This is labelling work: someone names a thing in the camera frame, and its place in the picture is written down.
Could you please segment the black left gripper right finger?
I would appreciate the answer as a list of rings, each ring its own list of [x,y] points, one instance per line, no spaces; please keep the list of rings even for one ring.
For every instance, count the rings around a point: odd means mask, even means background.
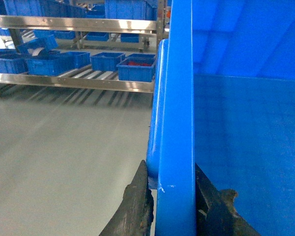
[[[198,165],[195,165],[195,194],[198,236],[259,235],[234,206],[238,192],[218,190]]]

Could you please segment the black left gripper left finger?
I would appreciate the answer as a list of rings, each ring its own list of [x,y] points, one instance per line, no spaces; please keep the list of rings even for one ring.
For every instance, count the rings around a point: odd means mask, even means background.
[[[122,201],[101,231],[101,236],[149,236],[154,199],[148,186],[148,170],[144,160],[124,190]]]

